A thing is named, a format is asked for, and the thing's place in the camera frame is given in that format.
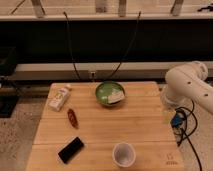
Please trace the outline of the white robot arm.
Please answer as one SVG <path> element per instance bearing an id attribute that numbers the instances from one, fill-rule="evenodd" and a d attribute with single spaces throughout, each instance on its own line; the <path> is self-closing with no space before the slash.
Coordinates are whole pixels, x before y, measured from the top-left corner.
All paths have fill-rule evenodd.
<path id="1" fill-rule="evenodd" d="M 168 108 L 176 108 L 189 98 L 213 115 L 213 87 L 205 82 L 207 77 L 208 68 L 200 61 L 173 67 L 165 74 L 162 103 Z"/>

